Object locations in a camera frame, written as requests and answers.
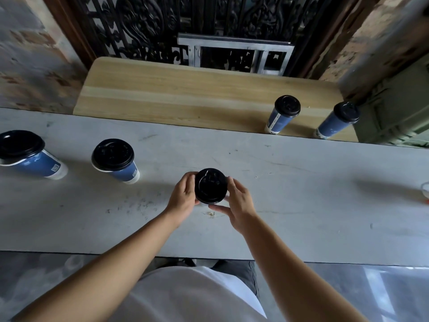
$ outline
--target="table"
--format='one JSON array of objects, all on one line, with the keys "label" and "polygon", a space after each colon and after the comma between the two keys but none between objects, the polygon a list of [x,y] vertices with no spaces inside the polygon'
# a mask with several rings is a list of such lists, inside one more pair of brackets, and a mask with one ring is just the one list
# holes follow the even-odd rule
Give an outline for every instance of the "table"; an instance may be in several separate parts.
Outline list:
[{"label": "table", "polygon": [[[310,138],[343,98],[336,84],[101,57],[95,60],[73,114],[263,133],[275,100],[299,99],[299,116],[282,135]],[[333,140],[354,141],[352,126]]]},{"label": "table", "polygon": [[[52,181],[0,167],[0,250],[102,253],[161,212],[190,170],[239,179],[261,217],[309,262],[429,266],[423,149],[273,136],[0,108],[1,132],[28,129],[70,171]],[[142,177],[90,164],[103,139],[130,143]],[[251,259],[228,217],[195,207],[159,255]]]}]

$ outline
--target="disposable cup with black lid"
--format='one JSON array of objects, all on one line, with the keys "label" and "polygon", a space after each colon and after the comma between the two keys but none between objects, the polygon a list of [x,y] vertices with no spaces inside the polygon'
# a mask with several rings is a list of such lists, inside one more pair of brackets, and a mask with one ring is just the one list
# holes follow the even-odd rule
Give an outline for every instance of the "disposable cup with black lid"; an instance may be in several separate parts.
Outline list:
[{"label": "disposable cup with black lid", "polygon": [[328,139],[351,124],[355,124],[360,117],[357,106],[351,102],[340,102],[334,106],[334,110],[314,131],[314,136],[319,139]]},{"label": "disposable cup with black lid", "polygon": [[265,126],[265,132],[278,134],[301,111],[301,103],[293,96],[284,95],[274,103],[274,109]]},{"label": "disposable cup with black lid", "polygon": [[201,204],[209,205],[221,202],[227,191],[227,178],[221,171],[206,168],[196,174],[195,197]]},{"label": "disposable cup with black lid", "polygon": [[0,134],[0,166],[50,179],[63,178],[69,171],[66,164],[45,150],[40,136],[26,130]]},{"label": "disposable cup with black lid", "polygon": [[121,139],[106,139],[94,149],[92,165],[100,172],[108,173],[125,184],[136,183],[140,172],[134,163],[134,150]]}]

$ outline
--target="decorative ironwork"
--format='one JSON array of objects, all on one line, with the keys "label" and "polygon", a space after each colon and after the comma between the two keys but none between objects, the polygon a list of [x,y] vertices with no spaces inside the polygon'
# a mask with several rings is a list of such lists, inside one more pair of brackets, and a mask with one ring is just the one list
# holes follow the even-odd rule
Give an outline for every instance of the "decorative ironwork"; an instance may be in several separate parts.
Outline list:
[{"label": "decorative ironwork", "polygon": [[[324,0],[206,0],[214,7],[201,11],[200,0],[77,0],[108,56],[187,65],[187,47],[177,45],[178,32],[194,32],[204,22],[209,33],[299,43]],[[253,52],[203,50],[205,66],[249,71]],[[277,64],[271,52],[267,62]]]}]

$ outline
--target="cup lid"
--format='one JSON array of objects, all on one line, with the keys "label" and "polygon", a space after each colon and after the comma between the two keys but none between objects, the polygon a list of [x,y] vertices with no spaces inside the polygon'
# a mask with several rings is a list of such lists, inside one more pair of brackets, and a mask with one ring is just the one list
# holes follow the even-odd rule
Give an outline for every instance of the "cup lid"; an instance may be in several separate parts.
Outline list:
[{"label": "cup lid", "polygon": [[195,196],[205,204],[221,202],[228,191],[225,175],[215,169],[206,168],[195,176]]},{"label": "cup lid", "polygon": [[44,140],[25,130],[12,130],[0,134],[0,158],[20,160],[29,158],[45,148]]},{"label": "cup lid", "polygon": [[301,111],[299,100],[290,95],[278,97],[274,103],[274,107],[277,112],[289,118],[294,118]]},{"label": "cup lid", "polygon": [[356,123],[360,117],[357,106],[351,102],[340,102],[334,106],[335,115],[345,123]]},{"label": "cup lid", "polygon": [[95,147],[91,160],[100,170],[117,171],[132,163],[134,150],[124,140],[106,139]]}]

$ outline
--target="white t-shirt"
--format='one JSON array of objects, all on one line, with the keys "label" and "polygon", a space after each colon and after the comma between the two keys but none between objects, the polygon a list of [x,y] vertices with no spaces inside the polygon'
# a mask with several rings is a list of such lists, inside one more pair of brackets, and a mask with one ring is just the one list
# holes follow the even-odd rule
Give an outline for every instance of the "white t-shirt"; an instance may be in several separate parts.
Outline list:
[{"label": "white t-shirt", "polygon": [[236,276],[207,267],[165,267],[142,277],[109,322],[266,322],[254,293]]}]

